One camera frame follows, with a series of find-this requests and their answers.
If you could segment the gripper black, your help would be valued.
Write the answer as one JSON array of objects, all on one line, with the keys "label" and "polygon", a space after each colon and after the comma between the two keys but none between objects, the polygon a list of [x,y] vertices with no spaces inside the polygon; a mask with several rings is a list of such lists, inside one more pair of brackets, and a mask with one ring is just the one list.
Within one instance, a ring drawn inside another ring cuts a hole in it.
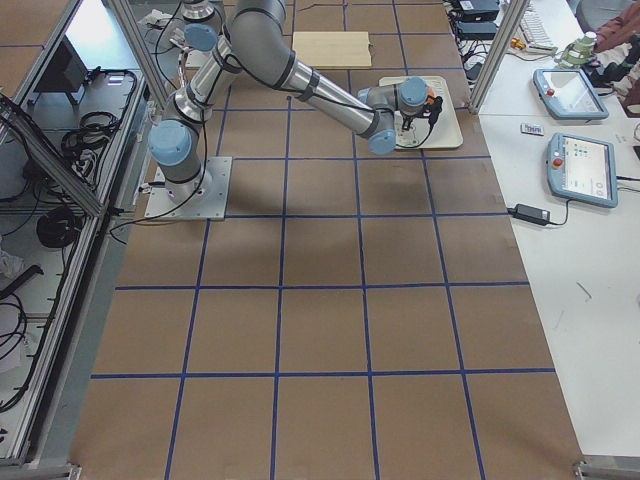
[{"label": "gripper black", "polygon": [[428,97],[419,107],[411,107],[409,110],[401,110],[402,131],[408,131],[415,119],[426,119],[429,130],[432,130],[443,110],[442,97]]}]

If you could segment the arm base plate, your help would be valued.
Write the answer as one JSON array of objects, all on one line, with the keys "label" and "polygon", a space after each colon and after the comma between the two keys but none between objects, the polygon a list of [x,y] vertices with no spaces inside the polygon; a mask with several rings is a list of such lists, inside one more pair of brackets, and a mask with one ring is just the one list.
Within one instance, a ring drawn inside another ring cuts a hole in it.
[{"label": "arm base plate", "polygon": [[154,180],[162,182],[162,185],[151,188],[144,217],[152,221],[223,221],[232,163],[231,157],[208,157],[204,179],[196,177],[185,184],[166,182],[163,172],[157,167]]},{"label": "arm base plate", "polygon": [[183,55],[182,65],[186,69],[199,69],[208,61],[209,57],[209,52],[189,50]]}]

